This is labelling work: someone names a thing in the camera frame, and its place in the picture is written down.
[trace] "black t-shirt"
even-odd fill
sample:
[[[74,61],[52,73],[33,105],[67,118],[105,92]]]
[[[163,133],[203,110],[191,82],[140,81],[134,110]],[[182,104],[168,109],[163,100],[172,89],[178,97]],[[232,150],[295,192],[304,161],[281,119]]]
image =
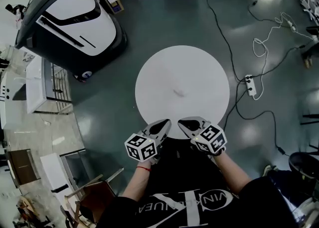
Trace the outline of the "black t-shirt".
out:
[[[233,195],[216,165],[189,141],[167,140],[152,167],[145,196],[116,197],[97,227],[297,227],[279,191],[267,177]]]

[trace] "green floor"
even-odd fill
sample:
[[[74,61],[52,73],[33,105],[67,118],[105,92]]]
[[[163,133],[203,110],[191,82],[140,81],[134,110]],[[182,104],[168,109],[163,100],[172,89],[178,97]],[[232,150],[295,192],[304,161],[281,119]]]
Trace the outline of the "green floor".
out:
[[[215,8],[220,26],[229,41],[239,77],[261,73],[264,58],[252,51],[255,37],[266,39],[275,23],[256,21],[247,11],[254,0],[209,0]],[[106,177],[119,167],[125,171],[113,182],[122,190],[130,179],[136,162],[127,156],[124,141],[146,126],[136,107],[135,82],[144,63],[156,52],[175,45],[198,47],[213,55],[228,76],[234,104],[236,82],[228,47],[221,37],[206,0],[122,0],[125,11],[116,18],[127,32],[129,45],[112,63],[96,73],[87,83],[71,80],[74,112],[84,145],[93,155],[97,173]],[[298,0],[259,0],[252,8],[261,18],[279,17],[281,11],[291,15],[301,33],[311,25]],[[268,68],[275,66],[286,51],[308,39],[289,29],[274,29],[270,40]],[[304,149],[309,141],[318,144],[317,126],[300,126],[301,114],[316,113],[318,108],[318,65],[311,70],[303,67],[300,51],[289,54],[274,72],[264,77],[263,96],[254,101],[248,95],[239,103],[247,117],[272,110],[277,119],[277,143],[288,154]],[[260,80],[256,79],[260,92]],[[245,90],[240,87],[239,93]],[[238,114],[230,115],[226,130],[228,154],[250,176],[258,177],[266,164],[288,168],[288,157],[274,145],[274,123],[270,114],[245,121]]]

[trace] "red string bracelet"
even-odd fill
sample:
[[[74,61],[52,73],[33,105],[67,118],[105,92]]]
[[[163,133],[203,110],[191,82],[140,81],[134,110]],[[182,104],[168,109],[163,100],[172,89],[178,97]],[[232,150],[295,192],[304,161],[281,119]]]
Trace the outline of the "red string bracelet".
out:
[[[137,168],[142,168],[142,169],[145,169],[145,170],[151,171],[151,169],[148,169],[148,168],[145,168],[145,167],[142,167],[142,166],[137,166]]]

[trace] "black slot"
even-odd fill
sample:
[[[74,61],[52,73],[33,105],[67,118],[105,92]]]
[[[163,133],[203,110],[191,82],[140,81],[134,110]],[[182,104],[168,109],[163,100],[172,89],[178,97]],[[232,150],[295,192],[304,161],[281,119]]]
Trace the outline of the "black slot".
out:
[[[63,37],[67,38],[68,40],[72,41],[75,45],[78,45],[80,47],[84,47],[84,45],[82,45],[79,41],[77,41],[76,39],[72,38],[69,34],[65,33],[64,31],[62,31],[60,28],[58,28],[57,26],[55,26],[53,23],[51,23],[48,19],[46,19],[45,17],[41,17],[40,21],[44,24],[46,24],[47,26],[49,26],[50,28],[52,28],[53,30],[55,30],[56,32],[60,33]]]
[[[92,47],[96,48],[92,43],[90,43],[88,40],[86,40],[85,38],[83,38],[81,35],[80,35],[80,38],[83,39],[84,41],[88,42]]]

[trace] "round white table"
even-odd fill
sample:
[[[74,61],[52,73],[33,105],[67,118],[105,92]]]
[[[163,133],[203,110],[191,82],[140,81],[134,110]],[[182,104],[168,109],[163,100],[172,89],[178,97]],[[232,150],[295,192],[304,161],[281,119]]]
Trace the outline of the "round white table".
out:
[[[178,120],[201,116],[218,124],[227,110],[229,84],[213,56],[196,47],[173,46],[144,64],[136,81],[135,98],[147,124],[168,118],[172,122],[168,136],[186,139]]]

